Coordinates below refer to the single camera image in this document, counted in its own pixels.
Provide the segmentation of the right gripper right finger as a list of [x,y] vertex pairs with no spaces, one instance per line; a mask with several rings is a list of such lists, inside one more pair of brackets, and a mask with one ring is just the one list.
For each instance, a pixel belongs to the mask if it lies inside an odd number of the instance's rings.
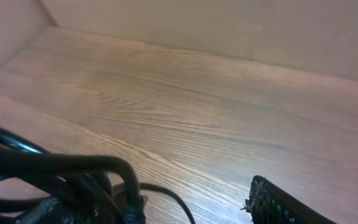
[[254,224],[335,224],[260,175],[253,177],[242,210]]

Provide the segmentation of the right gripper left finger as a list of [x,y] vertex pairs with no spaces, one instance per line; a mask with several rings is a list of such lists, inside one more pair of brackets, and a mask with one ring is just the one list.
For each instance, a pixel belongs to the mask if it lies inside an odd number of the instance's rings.
[[95,224],[119,223],[120,215],[110,211],[96,197],[77,195],[79,204],[71,206],[57,197],[15,200],[14,208],[22,212],[16,223]]

